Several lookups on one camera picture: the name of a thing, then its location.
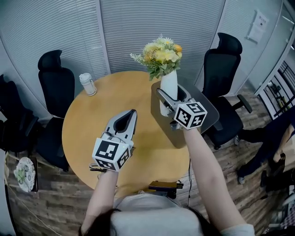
white vase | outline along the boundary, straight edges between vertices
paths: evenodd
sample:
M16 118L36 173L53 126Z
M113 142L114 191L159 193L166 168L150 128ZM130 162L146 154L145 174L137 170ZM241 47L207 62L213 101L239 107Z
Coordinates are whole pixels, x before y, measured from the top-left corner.
M176 70L162 77L160 88L164 90L171 98L175 100L177 99L178 85L177 85ZM162 116L168 116L170 112L169 109L165 107L161 101L160 101L160 111Z

gray shirt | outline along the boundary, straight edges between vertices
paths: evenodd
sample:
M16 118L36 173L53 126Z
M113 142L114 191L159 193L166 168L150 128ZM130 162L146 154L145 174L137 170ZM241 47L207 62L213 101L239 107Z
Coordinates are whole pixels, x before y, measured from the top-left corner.
M171 199L152 194L138 194L117 200L112 223L118 236L202 236L196 215ZM221 232L224 236L254 236L250 224L237 225Z

black hair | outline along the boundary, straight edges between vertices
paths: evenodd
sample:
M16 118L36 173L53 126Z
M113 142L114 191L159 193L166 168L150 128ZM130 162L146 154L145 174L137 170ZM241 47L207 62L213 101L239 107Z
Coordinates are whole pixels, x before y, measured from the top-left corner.
M198 211L188 208L199 219L204 236L220 236L221 234L213 224L210 224ZM114 212L120 212L118 209L111 209L106 213L99 215L92 223L91 227L83 236L96 236L99 232L101 236L116 235L116 231L111 222L111 216ZM81 228L79 229L79 236L82 236Z

cup lid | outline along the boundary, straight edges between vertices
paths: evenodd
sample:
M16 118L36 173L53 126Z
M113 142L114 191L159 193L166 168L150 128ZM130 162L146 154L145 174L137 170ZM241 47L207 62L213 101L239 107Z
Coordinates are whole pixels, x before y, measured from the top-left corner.
M89 73L84 73L79 76L81 82L88 81L91 79L91 75Z

table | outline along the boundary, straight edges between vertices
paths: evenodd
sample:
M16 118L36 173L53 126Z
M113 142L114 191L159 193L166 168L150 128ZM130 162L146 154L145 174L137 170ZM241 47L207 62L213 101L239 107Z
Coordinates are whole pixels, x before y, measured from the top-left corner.
M142 71L119 72L95 81L97 94L82 91L65 116L62 143L74 173L95 188L98 172L90 171L92 151L108 120L122 111L136 109L133 156L119 173L116 197L146 189L155 180L175 182L188 170L187 147L176 149L151 115L149 75Z

